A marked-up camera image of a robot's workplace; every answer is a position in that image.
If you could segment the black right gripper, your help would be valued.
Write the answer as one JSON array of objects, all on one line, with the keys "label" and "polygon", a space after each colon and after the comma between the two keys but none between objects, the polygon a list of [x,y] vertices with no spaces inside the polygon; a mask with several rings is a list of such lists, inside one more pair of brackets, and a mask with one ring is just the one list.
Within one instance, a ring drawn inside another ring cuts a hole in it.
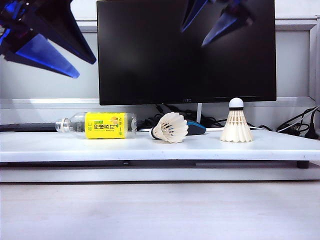
[{"label": "black right gripper", "polygon": [[[188,0],[186,12],[181,25],[184,32],[196,16],[200,13],[208,0]],[[223,5],[220,17],[213,28],[205,36],[201,46],[204,47],[213,41],[245,26],[252,25],[254,15],[244,4],[243,0],[209,0],[210,4],[219,3]]]}]

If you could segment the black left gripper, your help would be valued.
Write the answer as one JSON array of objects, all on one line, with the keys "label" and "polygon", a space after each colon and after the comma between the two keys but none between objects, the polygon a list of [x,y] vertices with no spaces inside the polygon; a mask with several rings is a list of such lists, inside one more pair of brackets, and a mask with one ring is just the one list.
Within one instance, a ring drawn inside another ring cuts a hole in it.
[{"label": "black left gripper", "polygon": [[0,1],[0,25],[4,28],[0,53],[5,54],[7,61],[78,78],[80,73],[76,68],[46,39],[89,64],[96,62],[71,11],[71,1],[33,1],[32,28],[22,21],[29,3],[28,0]]}]

